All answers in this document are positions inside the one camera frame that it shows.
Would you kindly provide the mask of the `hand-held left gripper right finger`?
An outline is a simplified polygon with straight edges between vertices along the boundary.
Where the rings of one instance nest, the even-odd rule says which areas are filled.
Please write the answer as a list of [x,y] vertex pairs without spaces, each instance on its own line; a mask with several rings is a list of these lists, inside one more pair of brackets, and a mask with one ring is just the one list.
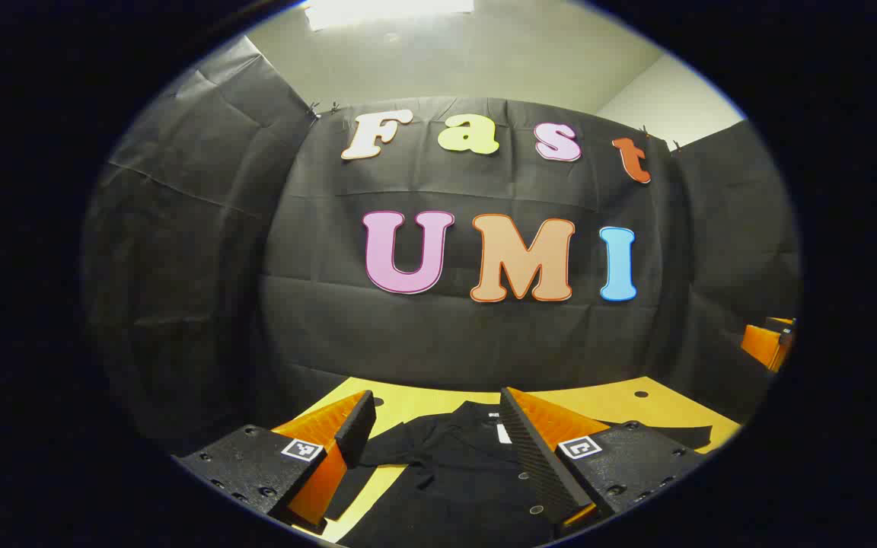
[[706,460],[639,421],[608,425],[512,387],[499,409],[557,538],[647,502]]

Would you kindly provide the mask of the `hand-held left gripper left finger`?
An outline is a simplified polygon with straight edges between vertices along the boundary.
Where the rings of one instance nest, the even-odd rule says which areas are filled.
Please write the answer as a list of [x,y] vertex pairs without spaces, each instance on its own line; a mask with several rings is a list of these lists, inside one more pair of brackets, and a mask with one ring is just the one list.
[[319,534],[375,421],[375,395],[362,390],[275,428],[239,426],[173,459],[254,512]]

